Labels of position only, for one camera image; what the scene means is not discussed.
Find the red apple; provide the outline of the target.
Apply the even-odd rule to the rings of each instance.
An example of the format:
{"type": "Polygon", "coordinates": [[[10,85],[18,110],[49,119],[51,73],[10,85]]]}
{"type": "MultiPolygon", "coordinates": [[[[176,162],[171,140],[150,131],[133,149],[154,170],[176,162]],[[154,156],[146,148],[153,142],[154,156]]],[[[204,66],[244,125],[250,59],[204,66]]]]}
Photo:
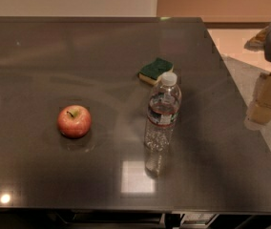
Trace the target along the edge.
{"type": "Polygon", "coordinates": [[[80,138],[90,131],[92,117],[87,108],[70,105],[62,109],[57,117],[59,132],[68,138],[80,138]]]}

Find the clear plastic water bottle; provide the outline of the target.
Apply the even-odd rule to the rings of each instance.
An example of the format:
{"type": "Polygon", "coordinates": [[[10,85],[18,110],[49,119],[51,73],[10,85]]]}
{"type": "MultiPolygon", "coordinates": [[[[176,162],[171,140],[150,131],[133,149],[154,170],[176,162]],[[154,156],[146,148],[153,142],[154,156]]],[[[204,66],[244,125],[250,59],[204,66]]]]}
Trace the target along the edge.
{"type": "Polygon", "coordinates": [[[181,105],[181,90],[175,73],[163,73],[152,88],[144,144],[152,151],[169,148],[181,105]]]}

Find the green and yellow sponge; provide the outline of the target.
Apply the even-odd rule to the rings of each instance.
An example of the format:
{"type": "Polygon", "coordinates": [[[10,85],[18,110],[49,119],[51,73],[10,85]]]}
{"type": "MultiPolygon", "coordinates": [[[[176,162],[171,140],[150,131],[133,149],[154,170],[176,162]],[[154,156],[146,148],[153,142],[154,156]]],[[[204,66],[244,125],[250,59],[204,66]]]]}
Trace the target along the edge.
{"type": "Polygon", "coordinates": [[[138,77],[150,85],[155,85],[163,73],[171,72],[173,69],[174,65],[171,62],[157,58],[155,61],[143,66],[138,73],[138,77]]]}

